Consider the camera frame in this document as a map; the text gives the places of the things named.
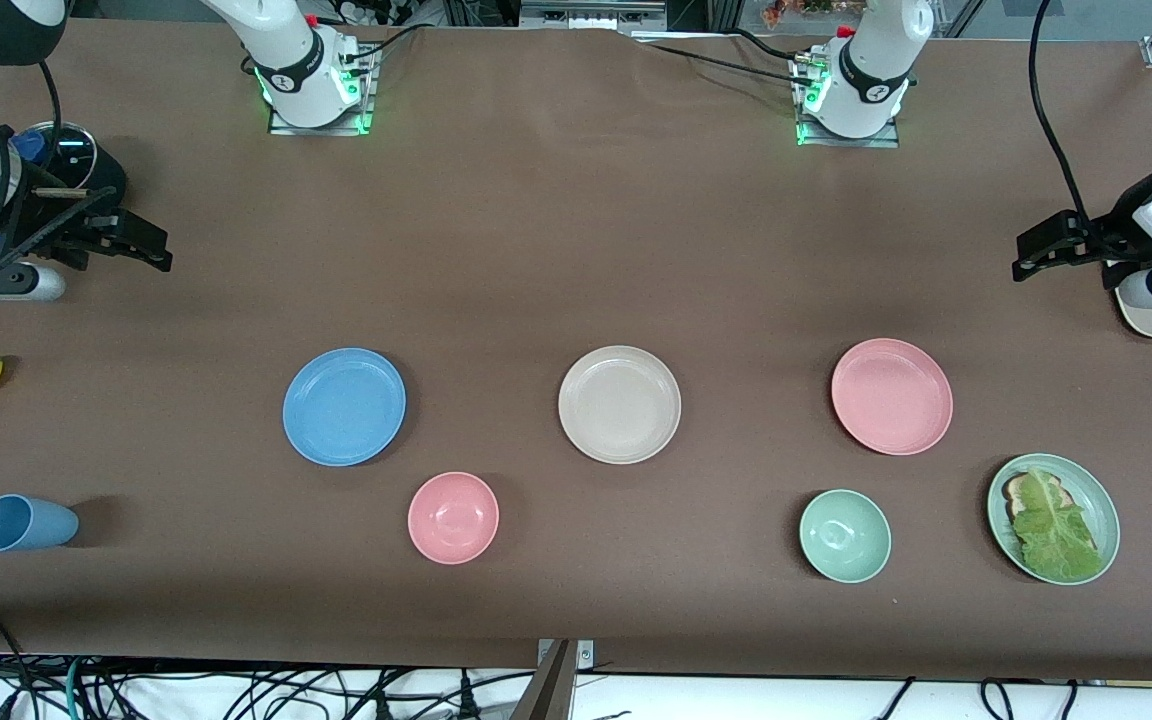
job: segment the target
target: green bowl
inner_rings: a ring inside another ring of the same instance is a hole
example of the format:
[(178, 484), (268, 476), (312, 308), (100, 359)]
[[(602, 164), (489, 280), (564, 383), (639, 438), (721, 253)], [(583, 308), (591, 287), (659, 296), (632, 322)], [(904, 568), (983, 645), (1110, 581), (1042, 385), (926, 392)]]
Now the green bowl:
[(874, 501), (849, 488), (832, 488), (808, 503), (799, 543), (824, 577), (863, 583), (887, 564), (892, 529)]
[[(1002, 493), (1002, 488), (1010, 478), (1034, 469), (1046, 470), (1060, 478), (1061, 487), (1069, 491), (1074, 502), (1082, 507), (1083, 520), (1087, 523), (1087, 530), (1092, 532), (1092, 541), (1096, 541), (1096, 547), (1101, 552), (1102, 560), (1100, 573), (1092, 575), (1091, 578), (1076, 579), (1075, 582), (1044, 578), (1038, 573), (1025, 568), (1024, 562), (1021, 561), (1020, 538), (1016, 538), (1015, 530), (1011, 530), (1011, 518), (1007, 516), (1007, 497)], [(1083, 469), (1083, 465), (1073, 460), (1037, 452), (1032, 455), (1021, 455), (1007, 462), (990, 483), (990, 491), (984, 505), (986, 505), (990, 529), (998, 540), (998, 547), (1001, 547), (1002, 552), (1015, 562), (1016, 568), (1033, 575), (1034, 578), (1043, 579), (1044, 583), (1053, 585), (1091, 583), (1092, 579), (1100, 578), (1106, 570), (1111, 569), (1111, 564), (1114, 564), (1114, 559), (1119, 555), (1119, 511), (1114, 509), (1111, 493), (1105, 492), (1101, 483), (1097, 482), (1092, 473), (1089, 473), (1087, 470)]]

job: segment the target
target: lettuce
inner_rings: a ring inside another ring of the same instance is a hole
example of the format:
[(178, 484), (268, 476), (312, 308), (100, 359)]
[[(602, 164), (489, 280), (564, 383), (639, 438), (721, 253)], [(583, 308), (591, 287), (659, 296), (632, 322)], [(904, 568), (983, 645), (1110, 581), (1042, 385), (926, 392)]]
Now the lettuce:
[(1062, 583), (1091, 578), (1101, 570), (1101, 553), (1077, 505), (1061, 507), (1059, 480), (1043, 470), (1030, 470), (1018, 486), (1025, 509), (1011, 520), (1020, 538), (1021, 560), (1036, 575)]

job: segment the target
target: pink bowl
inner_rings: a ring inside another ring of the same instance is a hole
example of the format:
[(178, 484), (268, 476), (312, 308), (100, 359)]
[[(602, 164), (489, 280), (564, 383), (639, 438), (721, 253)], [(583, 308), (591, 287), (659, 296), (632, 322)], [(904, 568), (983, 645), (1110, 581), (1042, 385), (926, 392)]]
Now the pink bowl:
[(500, 509), (488, 484), (470, 473), (425, 480), (407, 510), (407, 532), (422, 555), (462, 564), (483, 555), (495, 538)]
[(842, 427), (871, 450), (914, 455), (950, 429), (950, 381), (931, 355), (878, 338), (847, 351), (833, 370), (833, 410)]

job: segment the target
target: white plate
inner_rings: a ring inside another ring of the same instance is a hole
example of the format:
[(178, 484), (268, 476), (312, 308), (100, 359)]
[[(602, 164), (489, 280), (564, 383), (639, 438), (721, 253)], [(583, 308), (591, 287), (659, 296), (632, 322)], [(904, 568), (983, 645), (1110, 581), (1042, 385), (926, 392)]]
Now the white plate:
[(577, 450), (628, 465), (669, 445), (682, 418), (682, 395), (657, 356), (626, 344), (600, 347), (567, 370), (558, 418)]

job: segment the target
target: blue cup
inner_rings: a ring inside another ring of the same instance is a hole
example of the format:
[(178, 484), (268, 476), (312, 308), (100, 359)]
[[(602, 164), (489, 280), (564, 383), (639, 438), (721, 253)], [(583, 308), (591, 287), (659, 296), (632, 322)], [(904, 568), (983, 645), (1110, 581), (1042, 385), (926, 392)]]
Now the blue cup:
[(68, 543), (78, 532), (78, 515), (36, 497), (0, 497), (0, 552), (38, 550)]

